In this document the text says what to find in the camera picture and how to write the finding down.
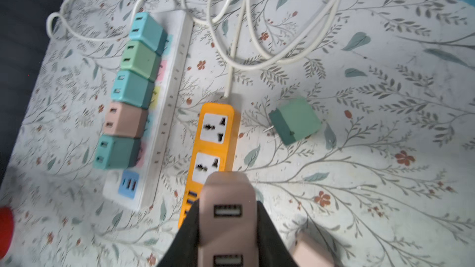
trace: white power cord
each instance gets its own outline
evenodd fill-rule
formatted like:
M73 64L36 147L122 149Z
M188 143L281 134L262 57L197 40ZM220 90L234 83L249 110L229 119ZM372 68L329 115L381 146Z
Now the white power cord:
M112 41L116 40L119 38L126 37L128 33L123 33L121 35L116 35L113 37L109 38L90 38L86 36L82 36L78 33L76 33L71 26L69 26L68 22L66 21L65 17L63 16L64 14L64 9L66 5L70 2L71 0L65 0L61 8L59 9L59 13L55 12L49 15L47 18L46 22L46 29L47 29L47 34L50 38L53 38L53 32L52 32L52 24L54 18L58 17L61 19L63 22L63 25L66 27L67 30L69 30L70 33L72 33L75 37L87 40L87 41ZM138 12L140 8L140 4L142 3L143 0L137 0L137 2L134 5L134 8L132 9L132 15L131 15L131 25L132 22L134 21L134 15ZM243 0L241 4L241 10L238 15L237 19L237 27L234 35L234 40L232 41L231 44L231 51L229 53L229 56L226 52L226 50L223 49L223 46L219 39L217 39L216 33L213 29L213 24L217 23L219 20L222 19L224 14L226 13L226 10L228 9L229 5L231 4L231 0L225 0L224 6L222 7L221 11L216 15L216 17L211 18L211 2L212 0L207 1L206 5L206 19L202 20L197 17L192 17L193 21L199 25L203 25L208 27L211 38L223 58L227 62L228 66L228 78L226 82L226 87L225 87L225 93L223 98L228 98L229 94L231 92L231 85L232 85L232 78L233 78L233 70L234 68L240 69L240 70L256 70L256 69L264 69L265 67L268 67L273 64L289 64L296 62L302 58L304 58L306 55L308 55L310 52L315 50L318 45L322 42L322 40L325 38L326 34L328 33L329 28L332 25L333 20L335 19L336 12L338 10L338 6L340 4L341 0L328 0L328 3L325 5L325 7L320 11L320 13L311 21L311 23L289 44L287 45L282 51L277 53L276 55L271 55L269 52L267 52L259 43L258 37L256 35L256 32L254 31L254 25L252 23L252 7L251 7L251 0ZM181 0L181 7L185 10L187 10L187 5L186 5L186 0ZM327 20L325 21L325 24L323 28L320 30L319 34L317 37L312 41L311 45L302 50L300 53L292 56L292 57L285 57L288 55L288 53L292 50L294 50L297 45L300 43L300 41L305 38L308 33L323 19L323 17L329 13ZM234 60L236 56L236 50L237 50L237 44L239 41L239 35L241 32L241 27L242 27L242 22L244 18L244 14L246 14L247 17L247 26L249 28L249 32L251 35L251 40L253 45L256 47L257 51L266 59L266 61L254 64L254 65L245 65L238 63Z
M206 21L203 21L201 19L193 17L193 20L201 25L205 25L208 27L211 38L214 42L215 47L217 48L219 54L221 57L227 62L228 66L228 78L227 78L227 83L225 87L225 92L223 98L228 98L230 91L231 91L231 85L232 85L232 76L233 76L233 70L234 68L240 69L240 70L256 70L256 69L263 69L267 66L273 65L273 64L289 64L296 62L302 58L304 58L306 55L308 55L310 52L312 52L314 49L318 47L318 45L322 42L322 40L325 38L326 34L328 33L329 28L332 25L333 20L335 19L336 12L338 10L338 6L340 4L341 0L329 0L327 5L322 9L322 11L312 20L310 25L306 27L288 46L286 46L282 51L280 51L276 55L271 55L267 51L262 48L262 46L259 43L258 37L256 36L256 32L254 30L254 25L252 23L252 9L251 9L251 0L243 0L243 3L241 5L241 11L238 16L238 22L237 22L237 27L236 27L236 34L234 37L234 40L232 41L231 45L231 52L229 56L226 53L226 50L223 49L223 45L221 42L217 39L216 33L213 29L213 24L218 22L222 16L225 14L226 9L229 7L229 3L231 0L226 0L223 8L221 11L218 13L218 15L214 18L211 19L211 3L212 0L208 0L207 6L206 6ZM181 7L186 9L186 0L181 0ZM300 43L300 41L308 35L308 33L323 19L323 17L329 12L328 18L325 21L325 24L323 28L320 30L320 33L317 35L317 37L312 41L311 45L302 50L299 54L294 55L292 57L285 58L285 56ZM238 44L238 38L239 38L239 33L241 31L241 26L242 26L242 19L243 15L246 13L247 17L247 26L249 28L249 32L251 35L251 40L255 48L259 51L259 53L267 59L264 62L255 64L255 65L245 65L238 63L234 60L234 57L236 56L236 49L237 49L237 44Z
M83 36L83 35L80 35L79 33L77 33L76 31L74 31L73 27L71 27L69 24L68 24L68 21L66 20L66 18L64 17L64 10L66 8L66 5L71 2L72 0L65 0L62 4L61 4L61 7L59 8L59 13L58 12L54 12L52 14L50 14L48 16L48 18L46 19L46 33L48 34L48 37L50 38L55 38L53 36L53 20L55 18L59 18L62 22L63 22L63 25L64 27L66 27L66 29L71 33L73 34L75 37L79 38L79 39L82 39L82 40L85 40L85 41L93 41L93 42L107 42L107 41L115 41L117 39L120 39L120 38L124 38L126 36L129 35L129 32L126 30L126 32L120 34L120 35L116 35L116 36L111 36L111 37L106 37L106 38L92 38L92 37L87 37L87 36ZM143 2L144 0L137 0L137 2L135 3L134 5L134 8L132 9L132 12L131 12L131 16L130 16L130 26L132 26L132 22L134 21L134 18L135 18L135 14L139 11L140 9L140 5L141 3ZM176 8L176 2L175 0L170 0L172 3L173 3L173 8Z

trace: green usb charger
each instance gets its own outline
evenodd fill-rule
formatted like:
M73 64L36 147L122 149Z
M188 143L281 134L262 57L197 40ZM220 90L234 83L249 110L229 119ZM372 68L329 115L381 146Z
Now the green usb charger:
M269 118L284 145L291 145L304 139L322 126L322 122L305 98L293 99L288 104L278 107L269 113Z

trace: white power strip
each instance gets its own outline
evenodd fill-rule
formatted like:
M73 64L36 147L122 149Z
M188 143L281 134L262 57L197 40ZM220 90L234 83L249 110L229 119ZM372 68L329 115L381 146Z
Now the white power strip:
M149 207L155 198L193 28L192 19L183 10L150 15L167 31L168 38L155 81L139 159L132 168L108 171L103 190L104 197L133 211ZM124 193L121 185L127 182Z

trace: floral tablecloth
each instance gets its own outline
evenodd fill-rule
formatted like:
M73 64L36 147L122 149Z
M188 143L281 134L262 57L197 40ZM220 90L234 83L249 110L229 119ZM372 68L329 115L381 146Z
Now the floral tablecloth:
M195 15L205 1L188 0ZM252 0L264 47L279 51L326 1ZM128 29L134 2L75 0L68 18L84 35L114 35ZM224 45L240 4L215 27ZM148 0L144 9L170 7ZM339 266L473 266L474 11L457 0L342 0L307 58L235 72L234 170L247 174L288 246L305 231ZM62 25L55 35L1 188L16 226L0 265L154 265L176 234L200 108L221 96L224 63L196 26L155 202L131 212L102 197L104 171L91 165L127 39L83 42ZM238 56L258 62L249 41L243 31ZM323 125L284 146L263 131L268 113L295 97Z

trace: blue usb port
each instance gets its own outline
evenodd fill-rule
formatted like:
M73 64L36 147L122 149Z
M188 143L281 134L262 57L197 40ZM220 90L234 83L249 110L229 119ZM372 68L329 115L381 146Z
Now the blue usb port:
M134 171L124 170L119 184L119 194L133 199L139 186L139 174Z

